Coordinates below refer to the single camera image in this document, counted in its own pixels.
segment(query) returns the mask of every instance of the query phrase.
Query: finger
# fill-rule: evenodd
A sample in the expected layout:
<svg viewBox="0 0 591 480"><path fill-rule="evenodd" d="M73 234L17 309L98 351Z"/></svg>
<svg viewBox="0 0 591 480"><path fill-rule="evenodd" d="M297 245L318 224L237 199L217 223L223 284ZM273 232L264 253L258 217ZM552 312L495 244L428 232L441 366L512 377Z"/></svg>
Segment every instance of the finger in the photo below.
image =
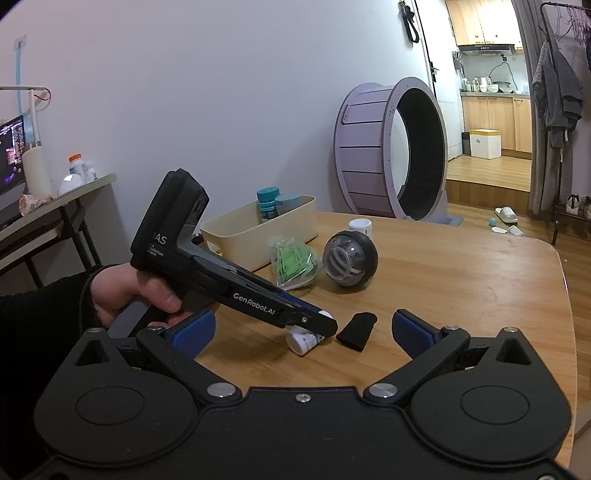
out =
<svg viewBox="0 0 591 480"><path fill-rule="evenodd" d="M175 313L181 308L181 300L161 278L144 272L137 274L137 293L152 305L167 313Z"/></svg>
<svg viewBox="0 0 591 480"><path fill-rule="evenodd" d="M174 327L177 323L182 322L185 318L191 316L192 314L193 314L193 312L184 312L184 311L173 313L170 317L168 317L166 322L168 323L169 327Z"/></svg>

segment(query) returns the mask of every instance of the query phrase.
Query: round bolt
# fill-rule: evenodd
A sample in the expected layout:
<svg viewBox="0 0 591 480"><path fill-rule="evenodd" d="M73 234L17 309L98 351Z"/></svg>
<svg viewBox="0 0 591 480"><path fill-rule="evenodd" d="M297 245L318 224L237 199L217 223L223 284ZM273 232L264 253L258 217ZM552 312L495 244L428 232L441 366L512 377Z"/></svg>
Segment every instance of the round bolt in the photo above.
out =
<svg viewBox="0 0 591 480"><path fill-rule="evenodd" d="M226 398L236 393L236 387L227 382L213 383L208 386L207 393L209 393L212 397Z"/></svg>
<svg viewBox="0 0 591 480"><path fill-rule="evenodd" d="M374 383L369 387L369 393L378 398L390 398L398 393L398 389L391 383Z"/></svg>
<svg viewBox="0 0 591 480"><path fill-rule="evenodd" d="M312 397L309 396L307 393L298 393L295 396L295 401L298 401L300 403L308 403L310 400L312 400Z"/></svg>

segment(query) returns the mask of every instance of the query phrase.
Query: yellow lid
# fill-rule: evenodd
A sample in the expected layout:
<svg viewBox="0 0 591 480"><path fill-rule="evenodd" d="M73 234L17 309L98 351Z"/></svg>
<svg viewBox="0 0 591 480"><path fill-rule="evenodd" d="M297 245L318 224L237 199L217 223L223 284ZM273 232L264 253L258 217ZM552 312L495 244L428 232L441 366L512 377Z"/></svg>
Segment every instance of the yellow lid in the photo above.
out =
<svg viewBox="0 0 591 480"><path fill-rule="evenodd" d="M470 135L486 135L487 137L493 135L500 135L500 130L488 130L487 128L477 128L474 130L470 130Z"/></svg>

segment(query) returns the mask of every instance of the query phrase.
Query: kitchen cabinet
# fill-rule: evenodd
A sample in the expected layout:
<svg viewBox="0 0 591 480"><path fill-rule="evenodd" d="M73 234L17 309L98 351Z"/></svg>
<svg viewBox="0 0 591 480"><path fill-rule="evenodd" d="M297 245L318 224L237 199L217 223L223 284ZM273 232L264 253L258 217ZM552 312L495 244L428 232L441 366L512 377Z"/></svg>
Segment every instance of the kitchen cabinet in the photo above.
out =
<svg viewBox="0 0 591 480"><path fill-rule="evenodd" d="M447 0L457 45L515 44L523 48L511 0Z"/></svg>
<svg viewBox="0 0 591 480"><path fill-rule="evenodd" d="M515 15L515 9L513 8L513 2L511 0L503 0L505 4L505 28L511 32L511 40L507 43L515 44L516 50L523 50L523 43L521 41L521 32L519 31L519 24L517 23L517 15Z"/></svg>
<svg viewBox="0 0 591 480"><path fill-rule="evenodd" d="M527 98L513 98L515 114L515 149L531 153L531 102Z"/></svg>
<svg viewBox="0 0 591 480"><path fill-rule="evenodd" d="M474 0L448 0L446 4L456 36L456 44L484 43L484 33Z"/></svg>
<svg viewBox="0 0 591 480"><path fill-rule="evenodd" d="M531 153L531 104L527 98L462 96L464 130L501 132L501 148Z"/></svg>
<svg viewBox="0 0 591 480"><path fill-rule="evenodd" d="M510 43L503 0L472 0L478 13L485 43Z"/></svg>
<svg viewBox="0 0 591 480"><path fill-rule="evenodd" d="M502 148L515 148L515 115L513 98L487 97L489 125L493 130L501 131Z"/></svg>
<svg viewBox="0 0 591 480"><path fill-rule="evenodd" d="M478 128L490 128L487 97L462 97L462 106L466 132Z"/></svg>

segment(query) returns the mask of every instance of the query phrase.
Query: white box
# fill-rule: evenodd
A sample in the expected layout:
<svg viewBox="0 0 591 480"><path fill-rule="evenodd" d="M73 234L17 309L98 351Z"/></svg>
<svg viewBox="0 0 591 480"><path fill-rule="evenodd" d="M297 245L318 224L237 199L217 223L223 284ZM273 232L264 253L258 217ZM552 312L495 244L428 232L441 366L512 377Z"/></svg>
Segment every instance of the white box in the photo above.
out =
<svg viewBox="0 0 591 480"><path fill-rule="evenodd" d="M498 158L501 156L501 132L479 128L470 130L470 154L479 158Z"/></svg>
<svg viewBox="0 0 591 480"><path fill-rule="evenodd" d="M246 270L271 263L271 247L282 239L309 242L318 235L316 198L302 195L304 204L268 222L261 223L257 202L206 220L201 233L222 250L222 256Z"/></svg>

